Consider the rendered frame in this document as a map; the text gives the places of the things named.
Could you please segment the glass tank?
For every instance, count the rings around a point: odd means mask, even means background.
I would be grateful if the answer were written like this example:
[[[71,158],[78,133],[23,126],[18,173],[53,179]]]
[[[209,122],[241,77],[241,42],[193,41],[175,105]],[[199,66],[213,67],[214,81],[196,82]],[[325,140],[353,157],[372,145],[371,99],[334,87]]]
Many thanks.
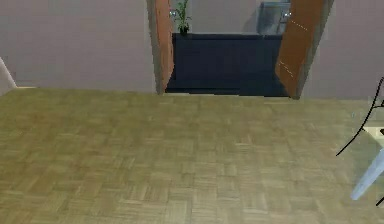
[[[260,4],[257,32],[260,35],[282,35],[289,18],[283,14],[290,12],[290,0],[264,1]]]

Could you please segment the glass table with black legs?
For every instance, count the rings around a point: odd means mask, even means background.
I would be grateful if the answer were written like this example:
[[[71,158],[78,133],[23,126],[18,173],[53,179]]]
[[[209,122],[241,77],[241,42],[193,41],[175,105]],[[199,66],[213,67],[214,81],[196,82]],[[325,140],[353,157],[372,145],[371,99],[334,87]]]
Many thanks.
[[[354,187],[351,191],[350,198],[354,201],[358,200],[364,193],[372,186],[380,176],[384,175],[384,120],[370,122],[371,114],[378,109],[384,110],[384,99],[380,104],[377,104],[379,93],[384,85],[384,77],[381,77],[376,87],[376,92],[368,112],[363,119],[360,127],[351,139],[339,150],[337,156],[341,155],[348,146],[363,133],[365,136],[369,136],[376,145],[379,145],[381,149],[377,152],[377,155],[373,158],[370,165],[364,171],[363,174],[354,174],[351,172],[351,183],[354,183]]]

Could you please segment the orange room door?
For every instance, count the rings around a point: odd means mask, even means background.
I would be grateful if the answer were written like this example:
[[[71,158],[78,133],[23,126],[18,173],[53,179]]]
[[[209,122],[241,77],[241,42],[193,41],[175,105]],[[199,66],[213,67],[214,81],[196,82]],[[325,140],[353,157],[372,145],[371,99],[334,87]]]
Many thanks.
[[[301,68],[312,45],[324,0],[291,0],[275,73],[291,98],[298,96]]]
[[[155,0],[155,13],[161,62],[161,85],[165,90],[174,69],[170,0]]]

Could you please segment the dark blue cabinet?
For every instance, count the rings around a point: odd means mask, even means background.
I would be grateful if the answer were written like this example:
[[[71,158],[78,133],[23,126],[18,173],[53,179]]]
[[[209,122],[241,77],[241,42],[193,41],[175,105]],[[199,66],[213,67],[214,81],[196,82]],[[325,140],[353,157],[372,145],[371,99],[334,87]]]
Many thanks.
[[[285,97],[275,74],[280,35],[173,35],[168,93]]]

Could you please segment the green house plant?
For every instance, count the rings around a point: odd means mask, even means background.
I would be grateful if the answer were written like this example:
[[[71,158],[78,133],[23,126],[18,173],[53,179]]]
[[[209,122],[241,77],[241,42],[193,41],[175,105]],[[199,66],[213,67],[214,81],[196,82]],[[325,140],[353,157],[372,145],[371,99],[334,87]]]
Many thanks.
[[[187,15],[188,1],[189,0],[180,0],[177,3],[177,8],[175,9],[175,20],[178,22],[177,29],[182,36],[186,36],[189,32],[188,21],[191,19],[191,17]]]

